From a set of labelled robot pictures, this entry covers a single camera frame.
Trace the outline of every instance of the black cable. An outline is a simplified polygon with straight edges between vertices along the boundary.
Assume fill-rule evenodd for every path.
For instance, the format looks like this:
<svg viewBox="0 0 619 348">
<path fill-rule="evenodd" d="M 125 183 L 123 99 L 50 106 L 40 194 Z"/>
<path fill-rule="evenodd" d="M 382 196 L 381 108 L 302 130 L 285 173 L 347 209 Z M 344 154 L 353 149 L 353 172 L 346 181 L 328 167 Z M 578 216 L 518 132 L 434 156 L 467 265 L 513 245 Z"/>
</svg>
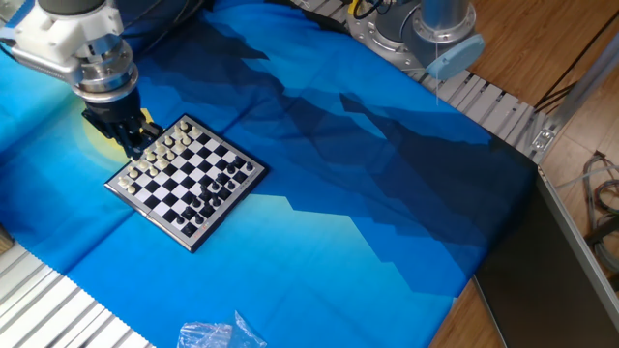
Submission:
<svg viewBox="0 0 619 348">
<path fill-rule="evenodd" d="M 593 43 L 600 37 L 600 35 L 608 29 L 610 24 L 619 16 L 619 11 L 617 11 L 605 24 L 604 26 L 596 33 L 596 35 L 589 41 L 589 43 L 580 51 L 578 56 L 574 59 L 574 61 L 570 64 L 570 66 L 561 74 L 559 79 L 554 82 L 552 87 L 548 89 L 544 96 L 535 104 L 535 108 L 537 109 L 543 102 L 545 102 L 549 98 L 549 94 L 561 83 L 561 81 L 568 75 L 568 73 L 575 67 L 575 65 L 580 61 L 580 59 L 584 56 L 584 54 L 591 48 Z"/>
<path fill-rule="evenodd" d="M 136 24 L 138 21 L 140 21 L 144 16 L 148 15 L 150 12 L 155 10 L 157 8 L 157 6 L 159 6 L 162 2 L 163 2 L 163 0 L 155 1 L 151 6 L 146 8 L 146 10 L 144 10 L 144 12 L 139 14 L 136 18 L 131 20 L 129 23 L 125 24 L 125 30 L 131 28 L 134 24 Z"/>
<path fill-rule="evenodd" d="M 382 5 L 383 0 L 377 0 L 376 3 L 371 7 L 371 9 L 369 9 L 366 13 L 361 14 L 361 15 L 357 15 L 357 12 L 359 11 L 359 8 L 361 7 L 361 3 L 365 1 L 365 0 L 357 0 L 357 3 L 355 4 L 355 8 L 352 11 L 352 15 L 355 17 L 355 19 L 357 20 L 361 20 L 366 18 L 368 15 L 371 15 L 371 13 L 373 13 L 374 11 L 376 11 L 376 9 Z"/>
<path fill-rule="evenodd" d="M 192 10 L 187 15 L 185 15 L 183 18 L 180 18 L 180 16 L 183 15 L 183 12 L 187 8 L 190 1 L 191 0 L 185 1 L 185 5 L 183 6 L 183 9 L 181 9 L 181 11 L 176 15 L 175 19 L 172 20 L 172 22 L 168 24 L 166 27 L 151 29 L 151 30 L 147 30 L 141 33 L 123 35 L 122 37 L 124 39 L 133 39 L 133 38 L 141 38 L 141 37 L 150 36 L 150 35 L 161 35 L 162 33 L 168 32 L 178 27 L 179 25 L 183 24 L 187 19 L 191 18 L 202 7 L 202 5 L 204 5 L 204 2 L 205 2 L 205 0 L 199 0 L 198 3 L 192 8 Z"/>
</svg>

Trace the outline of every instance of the chessboard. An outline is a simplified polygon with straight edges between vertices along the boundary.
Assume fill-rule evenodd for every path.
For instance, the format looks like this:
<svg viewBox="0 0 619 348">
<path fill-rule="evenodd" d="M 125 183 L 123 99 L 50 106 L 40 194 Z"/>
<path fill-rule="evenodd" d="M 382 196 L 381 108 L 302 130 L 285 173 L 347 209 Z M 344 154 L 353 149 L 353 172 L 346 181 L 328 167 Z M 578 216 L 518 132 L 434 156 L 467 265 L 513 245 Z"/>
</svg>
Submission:
<svg viewBox="0 0 619 348">
<path fill-rule="evenodd" d="M 264 165 L 184 115 L 105 186 L 195 252 L 266 173 Z"/>
</svg>

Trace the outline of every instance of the metal bracket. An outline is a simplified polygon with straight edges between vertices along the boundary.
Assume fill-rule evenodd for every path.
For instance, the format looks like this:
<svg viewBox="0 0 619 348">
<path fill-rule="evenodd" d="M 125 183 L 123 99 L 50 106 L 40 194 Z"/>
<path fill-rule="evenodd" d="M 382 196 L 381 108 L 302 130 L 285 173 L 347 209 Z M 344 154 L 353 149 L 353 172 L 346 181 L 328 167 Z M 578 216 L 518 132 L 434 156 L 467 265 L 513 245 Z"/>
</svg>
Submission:
<svg viewBox="0 0 619 348">
<path fill-rule="evenodd" d="M 535 140 L 533 140 L 533 143 L 531 144 L 532 150 L 537 151 L 537 152 L 546 151 L 548 149 L 548 146 L 550 146 L 550 143 L 552 142 L 552 140 L 554 140 L 555 137 L 556 137 L 556 134 L 552 130 L 549 130 L 549 129 L 540 130 L 538 135 L 535 137 Z"/>
</svg>

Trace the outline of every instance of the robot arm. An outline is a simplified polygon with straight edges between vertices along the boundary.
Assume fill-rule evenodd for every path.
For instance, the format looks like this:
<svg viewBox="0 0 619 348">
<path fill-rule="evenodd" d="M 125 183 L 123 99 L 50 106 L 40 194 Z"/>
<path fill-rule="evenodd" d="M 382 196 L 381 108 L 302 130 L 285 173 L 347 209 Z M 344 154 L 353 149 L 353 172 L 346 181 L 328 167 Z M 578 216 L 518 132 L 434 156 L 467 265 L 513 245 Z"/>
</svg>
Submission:
<svg viewBox="0 0 619 348">
<path fill-rule="evenodd" d="M 15 28 L 12 54 L 69 83 L 86 102 L 82 115 L 137 159 L 162 128 L 140 110 L 137 66 L 122 32 L 112 0 L 38 0 Z"/>
</svg>

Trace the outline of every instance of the wire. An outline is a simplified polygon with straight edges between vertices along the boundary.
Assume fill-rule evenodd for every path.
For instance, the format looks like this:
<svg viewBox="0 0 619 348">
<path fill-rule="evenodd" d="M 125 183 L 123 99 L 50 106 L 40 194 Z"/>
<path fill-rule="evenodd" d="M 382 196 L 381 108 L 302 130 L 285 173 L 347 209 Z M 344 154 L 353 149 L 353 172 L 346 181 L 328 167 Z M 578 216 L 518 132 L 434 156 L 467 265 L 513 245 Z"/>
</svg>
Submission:
<svg viewBox="0 0 619 348">
<path fill-rule="evenodd" d="M 187 15 L 185 15 L 183 18 L 181 18 L 181 16 L 185 12 L 185 9 L 189 5 L 190 1 L 191 0 L 186 0 L 185 1 L 185 5 L 181 9 L 181 11 L 176 15 L 175 19 L 172 20 L 172 22 L 170 24 L 168 24 L 166 27 L 152 29 L 152 30 L 147 30 L 147 31 L 141 32 L 141 33 L 123 35 L 123 38 L 124 39 L 133 39 L 133 38 L 141 38 L 141 37 L 145 37 L 145 36 L 149 36 L 149 35 L 155 35 L 155 34 L 161 35 L 162 33 L 168 32 L 168 31 L 178 27 L 179 25 L 183 24 L 187 19 L 191 18 L 202 7 L 202 5 L 204 5 L 204 2 L 205 2 L 205 0 L 199 0 L 197 2 L 197 4 L 192 8 L 192 10 Z"/>
<path fill-rule="evenodd" d="M 588 178 L 588 177 L 590 177 L 590 176 L 592 176 L 592 175 L 595 175 L 595 174 L 598 174 L 598 173 L 602 173 L 602 172 L 604 172 L 604 171 L 608 171 L 608 170 L 611 170 L 611 169 L 617 169 L 617 170 L 619 170 L 619 165 L 612 165 L 612 166 L 608 166 L 608 167 L 604 167 L 604 168 L 596 169 L 596 170 L 594 170 L 594 171 L 591 171 L 591 172 L 585 173 L 585 174 L 583 174 L 583 175 L 581 175 L 581 176 L 579 176 L 579 177 L 577 177 L 577 178 L 575 178 L 575 179 L 570 180 L 570 181 L 569 181 L 569 182 L 567 182 L 567 183 L 564 183 L 564 184 L 559 185 L 558 187 L 556 187 L 556 189 L 562 189 L 562 188 L 569 187 L 569 186 L 571 186 L 571 185 L 573 185 L 573 184 L 575 184 L 575 183 L 579 182 L 580 180 L 586 179 L 586 178 Z"/>
<path fill-rule="evenodd" d="M 357 12 L 359 11 L 359 8 L 361 7 L 361 3 L 364 2 L 364 0 L 357 0 L 357 3 L 355 4 L 355 8 L 352 11 L 352 15 L 355 17 L 355 19 L 357 20 L 361 20 L 361 19 L 365 19 L 368 15 L 371 15 L 371 13 L 373 13 L 374 11 L 376 11 L 376 9 L 378 9 L 378 7 L 380 5 L 382 5 L 383 0 L 378 0 L 376 1 L 376 3 L 371 7 L 371 9 L 369 9 L 366 13 L 361 14 L 361 15 L 357 15 Z"/>
<path fill-rule="evenodd" d="M 146 8 L 146 10 L 144 10 L 144 12 L 139 14 L 136 18 L 131 20 L 129 23 L 125 24 L 125 30 L 131 28 L 134 24 L 136 24 L 138 21 L 140 21 L 144 16 L 148 15 L 150 12 L 155 10 L 157 8 L 157 6 L 159 6 L 162 2 L 163 2 L 163 0 L 155 1 L 151 6 Z"/>
<path fill-rule="evenodd" d="M 547 101 L 549 98 L 549 94 L 559 85 L 559 83 L 561 83 L 561 81 L 565 78 L 565 76 L 568 75 L 568 73 L 575 67 L 575 65 L 580 61 L 580 59 L 584 56 L 584 54 L 589 50 L 589 48 L 591 48 L 591 46 L 593 45 L 593 43 L 600 37 L 600 35 L 606 30 L 608 29 L 608 27 L 610 26 L 610 24 L 612 24 L 612 22 L 619 16 L 619 11 L 617 11 L 605 24 L 602 28 L 600 28 L 600 30 L 598 30 L 598 32 L 596 33 L 596 35 L 589 41 L 589 43 L 580 51 L 580 53 L 578 54 L 578 56 L 574 59 L 574 61 L 570 64 L 570 66 L 563 72 L 563 74 L 561 74 L 561 76 L 559 77 L 559 79 L 557 79 L 554 84 L 552 85 L 552 87 L 550 87 L 550 89 L 548 89 L 544 96 L 535 104 L 535 108 L 537 109 L 543 102 Z"/>
</svg>

